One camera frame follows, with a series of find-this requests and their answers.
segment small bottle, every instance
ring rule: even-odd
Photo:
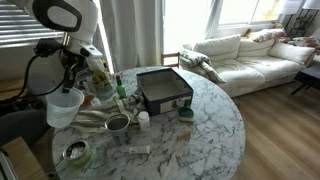
[[[90,70],[87,71],[86,81],[90,92],[96,93],[96,88],[94,87],[93,83],[93,73]]]
[[[126,88],[122,85],[119,74],[116,75],[116,80],[117,80],[117,93],[119,94],[119,99],[127,98]]]
[[[138,116],[140,130],[149,131],[150,130],[150,118],[146,111],[141,111]]]

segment white cup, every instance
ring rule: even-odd
[[[84,95],[76,88],[70,89],[69,93],[61,90],[48,94],[47,100],[47,123],[55,128],[68,126],[76,116]]]

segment bottle cap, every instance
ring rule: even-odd
[[[90,103],[92,106],[100,106],[101,105],[101,102],[97,97],[91,99]]]
[[[150,145],[146,146],[146,153],[150,154]]]
[[[147,119],[148,117],[149,117],[149,114],[148,114],[148,112],[146,112],[146,111],[141,111],[141,112],[139,113],[139,118],[140,118],[140,119],[145,120],[145,119]]]

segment window blinds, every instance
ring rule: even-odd
[[[38,42],[40,38],[61,38],[63,32],[42,26],[16,5],[0,0],[0,48]]]

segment couch cushion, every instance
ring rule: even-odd
[[[219,76],[227,81],[227,83],[219,83],[219,86],[226,91],[256,87],[265,82],[260,72],[233,59],[215,61],[212,65]]]
[[[274,42],[274,39],[258,43],[248,38],[241,38],[237,57],[266,56]]]
[[[241,57],[236,60],[259,71],[266,81],[289,76],[305,68],[302,64],[270,56]]]
[[[314,51],[314,48],[296,47],[281,42],[276,42],[276,44],[270,49],[268,54],[275,58],[285,59],[300,64],[304,64],[304,62]]]
[[[194,45],[193,51],[207,55],[210,60],[234,59],[237,57],[240,35],[208,39]]]

